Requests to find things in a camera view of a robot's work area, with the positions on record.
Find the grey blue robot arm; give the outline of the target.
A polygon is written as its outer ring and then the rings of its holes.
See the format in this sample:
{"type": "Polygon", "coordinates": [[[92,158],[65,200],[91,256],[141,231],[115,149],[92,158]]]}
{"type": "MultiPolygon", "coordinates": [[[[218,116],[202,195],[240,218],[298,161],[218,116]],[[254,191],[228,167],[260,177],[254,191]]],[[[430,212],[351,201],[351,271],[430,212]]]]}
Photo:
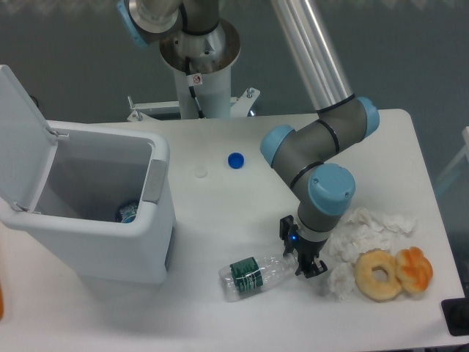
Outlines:
{"type": "MultiPolygon", "coordinates": [[[[380,115],[353,93],[315,1],[274,1],[318,118],[295,130],[280,125],[260,144],[266,162],[298,198],[296,216],[280,221],[286,253],[296,253],[297,274],[326,271],[320,251],[348,209],[355,180],[331,158],[374,133],[380,115]]],[[[240,53],[237,30],[219,15],[217,1],[120,1],[120,15],[133,41],[158,43],[173,70],[183,119],[228,118],[231,67],[240,53]]]]}

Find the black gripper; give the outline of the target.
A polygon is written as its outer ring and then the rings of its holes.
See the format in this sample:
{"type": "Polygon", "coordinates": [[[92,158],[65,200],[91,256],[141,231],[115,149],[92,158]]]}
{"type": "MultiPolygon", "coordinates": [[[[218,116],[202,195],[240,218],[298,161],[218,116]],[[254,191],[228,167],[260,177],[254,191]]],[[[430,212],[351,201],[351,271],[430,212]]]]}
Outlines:
{"type": "Polygon", "coordinates": [[[328,232],[315,232],[306,226],[296,225],[292,215],[280,219],[279,237],[284,243],[283,256],[298,253],[296,276],[304,275],[309,279],[328,270],[326,264],[318,259],[320,251],[328,240],[328,232]]]}

